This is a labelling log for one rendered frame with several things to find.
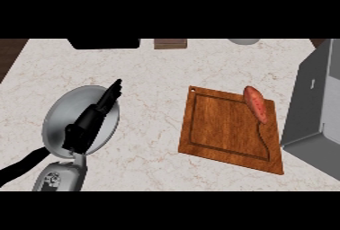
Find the brown wooden cutting board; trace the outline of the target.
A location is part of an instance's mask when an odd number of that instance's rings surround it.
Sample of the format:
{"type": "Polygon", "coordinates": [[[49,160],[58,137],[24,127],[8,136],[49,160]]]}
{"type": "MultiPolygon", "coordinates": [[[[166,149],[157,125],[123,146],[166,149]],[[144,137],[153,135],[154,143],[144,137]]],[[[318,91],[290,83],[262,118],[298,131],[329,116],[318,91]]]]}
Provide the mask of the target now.
{"type": "Polygon", "coordinates": [[[275,102],[262,124],[240,94],[190,86],[178,152],[284,175],[275,102]]]}

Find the grey open box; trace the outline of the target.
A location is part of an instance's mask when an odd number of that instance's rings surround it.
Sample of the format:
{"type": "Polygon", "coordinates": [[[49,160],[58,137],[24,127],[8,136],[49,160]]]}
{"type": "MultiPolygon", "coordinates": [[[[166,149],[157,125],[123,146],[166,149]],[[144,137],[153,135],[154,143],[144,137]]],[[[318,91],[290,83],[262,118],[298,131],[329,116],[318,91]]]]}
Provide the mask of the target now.
{"type": "Polygon", "coordinates": [[[327,39],[299,66],[281,146],[340,181],[340,39],[327,39]]]}

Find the orange-red sweet potato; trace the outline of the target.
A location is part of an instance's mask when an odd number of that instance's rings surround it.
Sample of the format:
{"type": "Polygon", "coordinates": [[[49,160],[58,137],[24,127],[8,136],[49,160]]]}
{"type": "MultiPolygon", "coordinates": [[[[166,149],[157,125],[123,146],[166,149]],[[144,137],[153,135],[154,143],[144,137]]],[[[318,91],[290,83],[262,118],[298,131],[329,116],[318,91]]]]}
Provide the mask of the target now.
{"type": "Polygon", "coordinates": [[[268,109],[262,93],[253,86],[247,86],[243,90],[243,98],[246,104],[262,124],[268,123],[268,109]]]}

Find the brown wooden block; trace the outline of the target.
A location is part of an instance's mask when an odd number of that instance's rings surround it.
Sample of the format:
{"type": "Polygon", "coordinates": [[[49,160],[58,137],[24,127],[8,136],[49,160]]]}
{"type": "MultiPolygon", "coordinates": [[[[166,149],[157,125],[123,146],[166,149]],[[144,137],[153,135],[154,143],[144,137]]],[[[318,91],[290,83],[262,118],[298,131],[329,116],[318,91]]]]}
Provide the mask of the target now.
{"type": "Polygon", "coordinates": [[[156,49],[185,49],[188,47],[187,39],[156,39],[156,49]]]}

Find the black appliance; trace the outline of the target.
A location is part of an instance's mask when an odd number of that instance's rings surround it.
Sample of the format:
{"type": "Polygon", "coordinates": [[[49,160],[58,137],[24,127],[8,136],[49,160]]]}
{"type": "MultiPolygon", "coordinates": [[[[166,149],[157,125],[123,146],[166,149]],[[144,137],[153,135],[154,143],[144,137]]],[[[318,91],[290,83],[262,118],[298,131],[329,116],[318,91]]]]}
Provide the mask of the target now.
{"type": "Polygon", "coordinates": [[[68,39],[76,49],[138,49],[141,39],[68,39]]]}

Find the grey round bowl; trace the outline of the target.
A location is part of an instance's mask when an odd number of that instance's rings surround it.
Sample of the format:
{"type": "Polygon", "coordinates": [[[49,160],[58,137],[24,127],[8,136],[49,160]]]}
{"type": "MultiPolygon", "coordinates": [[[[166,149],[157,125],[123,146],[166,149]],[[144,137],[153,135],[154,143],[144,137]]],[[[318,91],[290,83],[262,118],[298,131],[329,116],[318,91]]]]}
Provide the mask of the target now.
{"type": "Polygon", "coordinates": [[[234,44],[238,44],[238,45],[255,45],[261,39],[230,39],[230,41],[234,43],[234,44]]]}

